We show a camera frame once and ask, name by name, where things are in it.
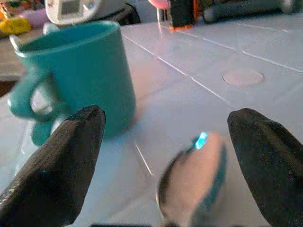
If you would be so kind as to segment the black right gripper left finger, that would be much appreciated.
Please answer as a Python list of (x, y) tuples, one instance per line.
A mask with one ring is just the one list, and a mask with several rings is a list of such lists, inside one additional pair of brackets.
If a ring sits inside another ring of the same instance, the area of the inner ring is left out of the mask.
[(63, 121), (0, 196), (3, 227), (65, 227), (80, 214), (106, 124), (97, 105)]

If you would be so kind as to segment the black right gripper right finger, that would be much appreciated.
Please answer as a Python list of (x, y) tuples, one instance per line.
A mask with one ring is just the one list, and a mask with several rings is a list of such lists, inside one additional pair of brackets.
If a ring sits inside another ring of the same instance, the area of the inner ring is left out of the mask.
[(273, 227), (303, 225), (303, 145), (282, 124), (243, 108), (228, 116), (241, 172)]

